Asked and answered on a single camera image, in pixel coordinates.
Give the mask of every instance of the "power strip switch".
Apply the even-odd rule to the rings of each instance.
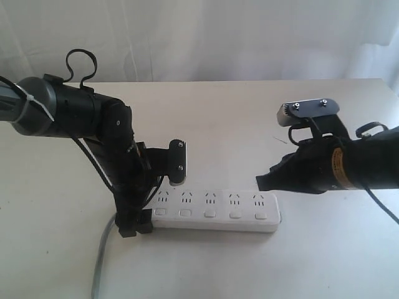
[[[148,207],[154,227],[274,232],[281,221],[271,192],[160,189]]]

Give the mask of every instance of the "white backdrop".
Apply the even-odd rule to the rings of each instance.
[[[398,20],[397,0],[0,0],[0,74],[66,77],[83,47],[93,81],[380,77],[398,93]]]

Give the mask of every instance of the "sticker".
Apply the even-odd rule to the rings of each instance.
[[[355,189],[356,187],[349,181],[344,170],[344,153],[341,148],[334,149],[331,157],[331,167],[335,178],[345,189]]]

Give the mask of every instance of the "white table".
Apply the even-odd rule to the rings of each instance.
[[[188,144],[185,188],[257,188],[296,149],[278,141],[286,101],[330,97],[351,136],[399,125],[381,80],[93,83],[133,107],[137,141]],[[111,194],[68,139],[0,123],[0,298],[88,298]],[[275,234],[157,230],[107,244],[101,298],[398,298],[399,227],[364,191],[276,192]],[[399,192],[377,191],[399,214]]]

